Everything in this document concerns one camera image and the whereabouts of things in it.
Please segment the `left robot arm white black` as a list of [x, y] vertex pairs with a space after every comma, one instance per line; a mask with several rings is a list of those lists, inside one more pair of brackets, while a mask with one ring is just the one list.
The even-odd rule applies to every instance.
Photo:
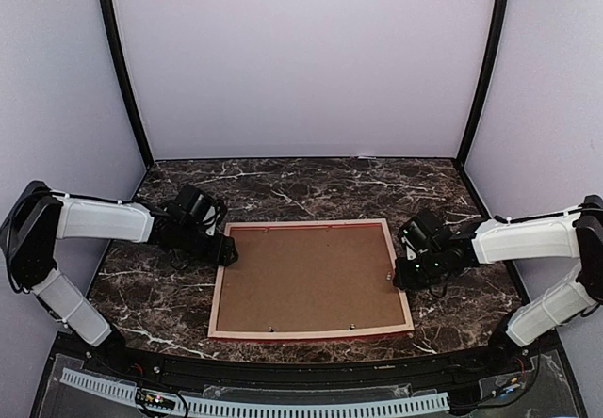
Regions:
[[122, 348], [120, 331], [72, 282], [69, 248], [99, 249], [111, 241], [156, 246], [181, 252], [213, 266], [237, 261], [233, 237], [220, 231], [227, 214], [222, 200], [193, 185], [175, 198], [153, 204], [71, 194], [32, 181], [1, 225], [1, 253], [8, 282], [17, 294], [31, 294], [93, 349], [96, 361], [113, 377], [133, 368], [132, 354]]

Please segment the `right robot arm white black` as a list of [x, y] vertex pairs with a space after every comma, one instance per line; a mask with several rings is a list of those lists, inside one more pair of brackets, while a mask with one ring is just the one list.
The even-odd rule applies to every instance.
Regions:
[[452, 228], [424, 209], [403, 224], [398, 239], [405, 254], [395, 262], [394, 285], [402, 291], [446, 284], [470, 267], [517, 262], [552, 265], [541, 295], [502, 318], [482, 351], [481, 367], [499, 375], [515, 362], [517, 350], [588, 314], [602, 303], [602, 199], [531, 217], [500, 217]]

